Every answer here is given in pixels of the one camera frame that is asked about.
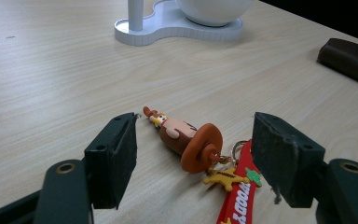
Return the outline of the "white round bowl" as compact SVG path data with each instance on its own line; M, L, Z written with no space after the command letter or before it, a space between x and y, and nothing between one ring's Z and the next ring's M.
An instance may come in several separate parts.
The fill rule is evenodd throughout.
M175 2L191 21L218 27L238 19L254 0L175 0Z

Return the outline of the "white stand with pole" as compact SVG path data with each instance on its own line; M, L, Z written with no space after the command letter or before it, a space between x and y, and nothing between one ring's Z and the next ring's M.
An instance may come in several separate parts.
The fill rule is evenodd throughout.
M186 18L174 0L160 0L151 15L144 17L144 0L129 0L127 19L115 23L115 38L129 46L147 46L167 37L226 42L241 36L243 21L236 19L223 27L208 27Z

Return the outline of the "cowboy figure keychain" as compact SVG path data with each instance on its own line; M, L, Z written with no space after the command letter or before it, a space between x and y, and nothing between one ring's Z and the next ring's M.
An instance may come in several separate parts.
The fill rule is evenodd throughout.
M223 135L212 123L197 128L147 106L143 113L158 130L160 140L181 156L184 171L204 172L204 184L219 184L227 192L216 224L253 224L255 190L262 183L251 155L252 142L236 143L225 156L221 153Z

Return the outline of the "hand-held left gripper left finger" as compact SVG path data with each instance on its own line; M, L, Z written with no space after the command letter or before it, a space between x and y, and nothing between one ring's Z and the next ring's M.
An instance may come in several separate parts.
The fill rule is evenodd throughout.
M118 209L136 166L137 119L133 112L112 118L84 151L95 209Z

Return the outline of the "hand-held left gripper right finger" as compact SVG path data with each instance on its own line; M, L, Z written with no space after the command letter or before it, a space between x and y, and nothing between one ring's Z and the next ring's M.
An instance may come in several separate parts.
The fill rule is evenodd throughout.
M313 201L312 173L323 162L325 149L285 120L255 112L251 154L253 162L276 193L294 208Z

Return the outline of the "dark brown case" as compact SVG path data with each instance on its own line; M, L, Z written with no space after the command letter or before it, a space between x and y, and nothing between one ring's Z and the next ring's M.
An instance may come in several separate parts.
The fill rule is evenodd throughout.
M317 62L358 81L358 44L330 38L319 50Z

